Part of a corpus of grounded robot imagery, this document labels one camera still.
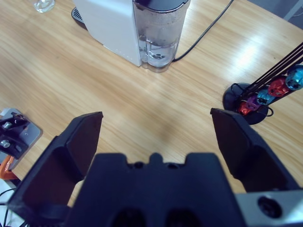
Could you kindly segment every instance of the glass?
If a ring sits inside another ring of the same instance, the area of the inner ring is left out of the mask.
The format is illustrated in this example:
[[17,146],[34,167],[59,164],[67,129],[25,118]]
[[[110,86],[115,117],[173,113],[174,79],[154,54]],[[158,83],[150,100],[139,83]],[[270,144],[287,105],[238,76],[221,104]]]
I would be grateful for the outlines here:
[[189,3],[176,10],[152,11],[134,2],[142,66],[163,72],[175,58]]
[[55,6],[55,0],[30,0],[39,13],[50,11]]

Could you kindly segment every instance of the wood grain surface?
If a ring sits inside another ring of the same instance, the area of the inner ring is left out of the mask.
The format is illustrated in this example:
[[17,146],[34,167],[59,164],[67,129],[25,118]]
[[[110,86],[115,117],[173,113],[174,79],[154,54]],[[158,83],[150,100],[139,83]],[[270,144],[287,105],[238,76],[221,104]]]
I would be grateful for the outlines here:
[[[177,56],[229,0],[192,0]],[[213,152],[234,192],[244,192],[218,149],[210,109],[234,82],[251,83],[303,40],[303,31],[246,0],[235,0],[184,59],[157,74],[138,68],[94,40],[71,17],[71,0],[37,13],[27,0],[0,2],[0,109],[15,107],[44,131],[14,173],[22,179],[51,139],[76,116],[104,114],[98,153],[129,162],[184,162]],[[123,37],[116,37],[117,42]],[[273,117],[253,126],[303,186],[303,90],[272,105]],[[72,201],[79,191],[76,187]]]

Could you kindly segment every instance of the white coffee machine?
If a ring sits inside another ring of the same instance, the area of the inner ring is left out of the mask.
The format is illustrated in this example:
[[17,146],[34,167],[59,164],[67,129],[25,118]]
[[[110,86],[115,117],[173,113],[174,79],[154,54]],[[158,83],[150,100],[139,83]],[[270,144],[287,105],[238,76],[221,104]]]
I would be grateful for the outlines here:
[[136,66],[167,70],[190,0],[73,0],[89,33]]

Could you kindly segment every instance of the orange object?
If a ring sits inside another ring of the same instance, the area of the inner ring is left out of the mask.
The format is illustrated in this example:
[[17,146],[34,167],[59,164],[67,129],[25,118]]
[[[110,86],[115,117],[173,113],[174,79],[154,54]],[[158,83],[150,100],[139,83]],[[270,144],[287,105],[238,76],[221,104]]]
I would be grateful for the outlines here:
[[9,170],[10,165],[13,163],[14,157],[7,155],[6,158],[0,165],[0,178],[3,180],[13,180],[17,179],[16,175]]
[[246,102],[242,101],[240,103],[240,106],[238,108],[238,112],[243,115],[246,116],[249,112],[251,112],[252,110],[250,110],[249,108],[247,108],[246,106]]

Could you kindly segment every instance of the black round base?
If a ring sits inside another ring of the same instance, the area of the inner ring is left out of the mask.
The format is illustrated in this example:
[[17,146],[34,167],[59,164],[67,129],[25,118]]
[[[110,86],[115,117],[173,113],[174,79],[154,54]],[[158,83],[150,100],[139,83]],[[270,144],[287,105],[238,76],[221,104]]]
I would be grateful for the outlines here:
[[[242,89],[245,89],[249,86],[249,84],[239,83],[239,86]],[[239,107],[239,103],[237,102],[237,96],[241,95],[242,92],[243,91],[237,85],[229,87],[223,95],[224,109],[237,112]],[[248,124],[252,125],[252,124],[258,124],[261,121],[263,121],[266,118],[267,114],[268,114],[268,107],[266,106],[263,109],[261,109],[258,113],[250,112],[249,114],[243,117],[248,122]]]

